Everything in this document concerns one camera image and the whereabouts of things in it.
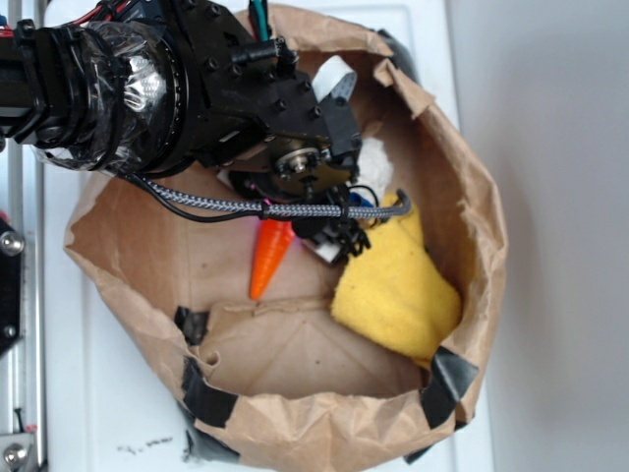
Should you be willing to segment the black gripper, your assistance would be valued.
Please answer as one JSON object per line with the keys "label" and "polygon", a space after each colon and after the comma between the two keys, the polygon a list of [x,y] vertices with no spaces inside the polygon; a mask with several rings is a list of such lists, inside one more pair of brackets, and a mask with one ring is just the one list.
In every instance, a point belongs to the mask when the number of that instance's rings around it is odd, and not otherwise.
{"label": "black gripper", "polygon": [[186,70],[185,157],[234,172],[238,192],[260,201],[258,215],[299,206],[281,220],[335,255],[359,255],[369,238],[350,208],[358,162],[337,163],[316,92],[298,53],[272,32],[264,1],[249,4],[251,26],[214,1],[181,4]]}

